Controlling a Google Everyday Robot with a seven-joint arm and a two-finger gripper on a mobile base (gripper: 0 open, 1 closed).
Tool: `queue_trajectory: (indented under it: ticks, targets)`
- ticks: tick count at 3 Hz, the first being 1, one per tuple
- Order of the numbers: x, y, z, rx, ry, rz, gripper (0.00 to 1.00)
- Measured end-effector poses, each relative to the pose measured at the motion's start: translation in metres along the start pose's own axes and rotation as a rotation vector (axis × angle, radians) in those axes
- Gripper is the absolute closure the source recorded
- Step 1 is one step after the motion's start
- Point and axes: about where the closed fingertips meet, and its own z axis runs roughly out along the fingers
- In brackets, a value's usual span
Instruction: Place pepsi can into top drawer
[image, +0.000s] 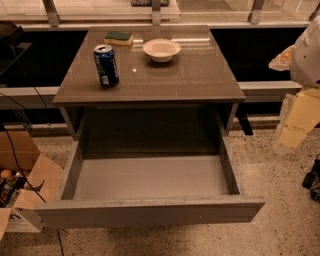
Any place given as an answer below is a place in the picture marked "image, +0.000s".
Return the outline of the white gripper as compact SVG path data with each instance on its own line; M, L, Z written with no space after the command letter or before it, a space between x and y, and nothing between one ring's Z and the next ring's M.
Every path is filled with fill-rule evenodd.
M313 19L291 45L270 61L276 71L290 69L291 79L301 86L320 87L320 17ZM278 154L294 151L320 123L320 90L307 88L287 94L280 110L273 149Z

